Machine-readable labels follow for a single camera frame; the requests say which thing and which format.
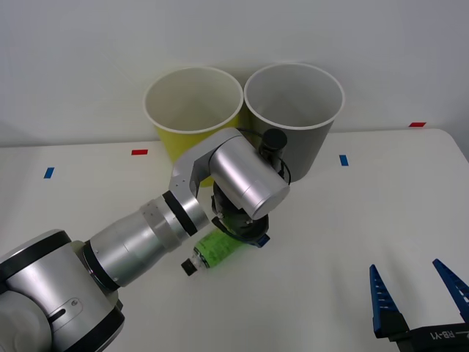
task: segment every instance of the white wall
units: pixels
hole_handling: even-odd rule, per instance
[[[426,121],[469,155],[467,0],[0,0],[0,145],[148,140],[145,87],[213,65],[244,83],[311,62],[347,95],[336,130]]]

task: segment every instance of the black bottle cap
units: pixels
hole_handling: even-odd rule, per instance
[[[183,264],[181,264],[181,266],[188,276],[192,275],[197,271],[197,268],[194,266],[190,259],[187,259]]]

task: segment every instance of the red tape marker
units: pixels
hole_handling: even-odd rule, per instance
[[[409,127],[424,127],[426,122],[412,122]]]
[[[148,149],[134,149],[132,150],[132,155],[146,155],[148,154]]]

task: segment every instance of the green bottle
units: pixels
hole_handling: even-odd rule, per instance
[[[244,243],[214,229],[203,237],[193,248],[193,254],[183,264],[185,273],[190,276],[198,270],[213,268],[235,252]]]

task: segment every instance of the silver robot arm segment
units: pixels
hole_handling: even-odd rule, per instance
[[[0,257],[0,288],[7,290],[0,290],[0,351],[102,351],[124,323],[117,290],[208,224],[196,197],[200,182],[210,175],[253,220],[267,215],[289,192],[238,130],[213,134],[176,161],[165,194],[86,243],[71,242],[64,231],[53,230]],[[27,297],[42,326],[47,320],[50,331],[42,330],[37,350],[10,347],[16,332],[7,334],[5,317],[17,313],[7,310],[5,302],[22,301],[4,296],[8,292]]]

